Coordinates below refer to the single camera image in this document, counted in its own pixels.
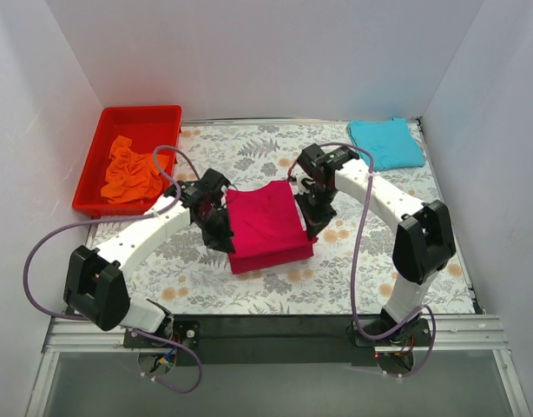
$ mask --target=red tray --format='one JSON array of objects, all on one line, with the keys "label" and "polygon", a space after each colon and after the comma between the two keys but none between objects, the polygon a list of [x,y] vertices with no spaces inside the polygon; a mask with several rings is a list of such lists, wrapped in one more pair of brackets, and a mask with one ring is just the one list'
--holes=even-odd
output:
[{"label": "red tray", "polygon": [[[106,184],[104,177],[110,164],[110,147],[118,135],[131,139],[131,149],[138,154],[151,153],[158,145],[176,146],[180,123],[180,106],[109,107],[103,110],[72,207],[95,218],[103,215],[141,215],[150,209],[156,199],[143,203],[110,204],[101,197],[101,188]],[[172,172],[174,152],[160,153],[169,156],[166,171]],[[162,190],[167,187],[168,181],[163,180]]]}]

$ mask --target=wall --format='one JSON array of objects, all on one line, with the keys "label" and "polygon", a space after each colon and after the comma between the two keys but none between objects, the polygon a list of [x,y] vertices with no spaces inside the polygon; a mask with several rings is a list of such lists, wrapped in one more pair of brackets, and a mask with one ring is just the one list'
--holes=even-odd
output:
[{"label": "wall", "polygon": [[533,413],[533,2],[486,0],[424,130],[479,300]]},{"label": "wall", "polygon": [[[43,0],[0,1],[0,416],[24,415],[49,318],[22,291],[25,256],[70,209],[101,104]],[[64,271],[86,231],[50,242],[32,286],[63,308]]]},{"label": "wall", "polygon": [[47,0],[105,106],[419,116],[482,0]]}]

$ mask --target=blue towel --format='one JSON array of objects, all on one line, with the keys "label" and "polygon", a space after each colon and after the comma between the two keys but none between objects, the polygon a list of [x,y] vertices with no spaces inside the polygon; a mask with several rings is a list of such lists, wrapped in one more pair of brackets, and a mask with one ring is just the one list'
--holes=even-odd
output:
[{"label": "blue towel", "polygon": [[[348,125],[354,145],[371,152],[374,169],[422,167],[423,152],[409,133],[405,119],[391,119],[387,122],[353,121]],[[361,154],[369,164],[369,158]]]}]

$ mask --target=orange cloth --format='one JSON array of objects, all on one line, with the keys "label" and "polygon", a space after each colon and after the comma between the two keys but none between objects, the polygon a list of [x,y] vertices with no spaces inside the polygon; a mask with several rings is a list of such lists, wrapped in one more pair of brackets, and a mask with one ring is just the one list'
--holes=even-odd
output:
[{"label": "orange cloth", "polygon": [[[136,154],[129,148],[131,142],[126,136],[118,136],[110,148],[107,185],[101,188],[101,196],[109,203],[142,202],[162,192],[161,173],[153,154]],[[168,156],[158,155],[158,159],[165,169]]]}]

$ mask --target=floor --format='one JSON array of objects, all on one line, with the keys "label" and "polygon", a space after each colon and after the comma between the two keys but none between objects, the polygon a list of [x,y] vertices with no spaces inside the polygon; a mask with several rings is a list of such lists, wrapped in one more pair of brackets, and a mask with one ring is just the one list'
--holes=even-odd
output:
[{"label": "floor", "polygon": [[[416,123],[410,124],[410,132],[424,149]],[[239,190],[251,190],[285,178],[300,150],[313,142],[350,142],[346,124],[191,126],[183,129],[179,146],[200,172],[215,168]],[[394,169],[381,175],[428,202],[439,198],[429,163],[423,168]],[[174,177],[194,178],[185,162],[176,165]],[[338,216],[319,236],[315,256],[306,261],[232,275],[227,256],[205,248],[201,231],[192,226],[160,246],[128,279],[128,290],[178,314],[348,313],[350,265],[362,205],[339,194],[333,206]],[[100,225],[89,246],[125,227]],[[360,313],[378,313],[392,294],[397,275],[391,259],[393,242],[384,223],[369,215],[356,287]],[[474,313],[467,282],[456,256],[434,281],[424,302],[435,313]]]}]

